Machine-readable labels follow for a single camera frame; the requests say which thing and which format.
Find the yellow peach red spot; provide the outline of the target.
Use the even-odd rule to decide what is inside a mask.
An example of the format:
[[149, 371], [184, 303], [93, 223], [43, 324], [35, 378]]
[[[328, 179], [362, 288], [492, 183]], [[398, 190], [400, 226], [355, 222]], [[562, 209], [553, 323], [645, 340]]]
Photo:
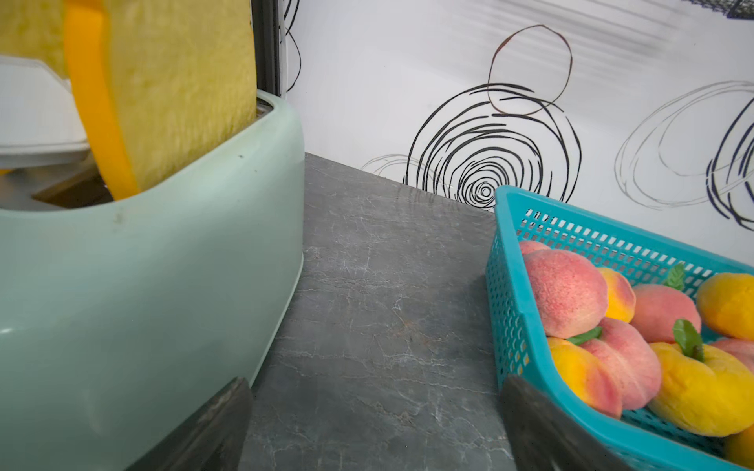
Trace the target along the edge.
[[609, 268], [599, 268], [608, 288], [608, 310], [611, 319], [630, 323], [634, 318], [636, 296], [632, 286], [622, 274]]

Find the yellow peach with leaf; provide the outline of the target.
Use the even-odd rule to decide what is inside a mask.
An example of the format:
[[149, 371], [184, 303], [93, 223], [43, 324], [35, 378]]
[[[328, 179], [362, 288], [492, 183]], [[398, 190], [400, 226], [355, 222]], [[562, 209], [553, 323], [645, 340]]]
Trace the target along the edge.
[[721, 273], [697, 290], [703, 323], [723, 336], [753, 341], [753, 276]]

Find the teal plastic basket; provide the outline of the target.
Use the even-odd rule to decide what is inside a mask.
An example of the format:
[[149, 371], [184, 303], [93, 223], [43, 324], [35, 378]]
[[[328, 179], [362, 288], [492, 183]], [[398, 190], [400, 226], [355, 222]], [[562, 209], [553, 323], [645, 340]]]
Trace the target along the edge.
[[520, 376], [547, 394], [563, 412], [636, 470], [734, 470], [720, 439], [685, 432], [648, 409], [616, 420], [575, 396], [556, 371], [528, 281], [520, 241], [541, 241], [570, 250], [632, 284], [662, 282], [679, 263], [684, 291], [719, 273], [752, 267], [667, 237], [581, 210], [561, 201], [501, 186], [495, 193], [497, 231], [486, 268], [497, 382]]

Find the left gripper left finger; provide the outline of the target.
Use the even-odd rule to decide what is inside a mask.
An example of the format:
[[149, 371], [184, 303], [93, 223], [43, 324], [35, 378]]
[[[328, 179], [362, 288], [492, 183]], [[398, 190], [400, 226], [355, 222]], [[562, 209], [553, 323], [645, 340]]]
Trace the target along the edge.
[[237, 377], [129, 469], [236, 470], [252, 409], [251, 386]]

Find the pink peach front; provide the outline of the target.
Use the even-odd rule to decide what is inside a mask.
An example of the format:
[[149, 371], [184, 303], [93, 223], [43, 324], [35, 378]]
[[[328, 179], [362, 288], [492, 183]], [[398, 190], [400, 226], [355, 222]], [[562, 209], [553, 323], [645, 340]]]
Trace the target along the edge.
[[753, 341], [739, 339], [722, 339], [710, 343], [710, 347], [716, 347], [738, 359], [751, 373], [754, 372], [754, 343]]

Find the pink peach with leaf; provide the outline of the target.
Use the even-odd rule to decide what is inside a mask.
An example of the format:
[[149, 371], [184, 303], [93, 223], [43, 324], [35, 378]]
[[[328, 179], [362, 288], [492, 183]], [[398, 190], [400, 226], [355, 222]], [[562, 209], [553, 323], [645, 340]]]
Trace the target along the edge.
[[684, 279], [684, 263], [679, 262], [662, 284], [633, 287], [636, 304], [630, 325], [647, 343], [673, 343], [673, 326], [677, 320], [688, 321], [701, 333], [702, 320], [694, 301], [683, 291]]

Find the yellow peach front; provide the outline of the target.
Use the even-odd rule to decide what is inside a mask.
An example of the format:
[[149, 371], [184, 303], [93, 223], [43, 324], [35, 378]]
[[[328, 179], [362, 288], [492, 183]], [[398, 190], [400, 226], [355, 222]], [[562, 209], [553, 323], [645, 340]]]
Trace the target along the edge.
[[703, 343], [687, 320], [673, 324], [672, 343], [652, 343], [661, 387], [648, 403], [658, 417], [696, 435], [728, 437], [753, 425], [753, 374], [722, 349]]

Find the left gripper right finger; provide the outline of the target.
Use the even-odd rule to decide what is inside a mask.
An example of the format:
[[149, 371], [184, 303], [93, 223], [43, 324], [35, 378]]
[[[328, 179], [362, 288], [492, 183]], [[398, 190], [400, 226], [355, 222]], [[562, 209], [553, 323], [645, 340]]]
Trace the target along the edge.
[[498, 412], [518, 470], [630, 469], [520, 376], [504, 380]]

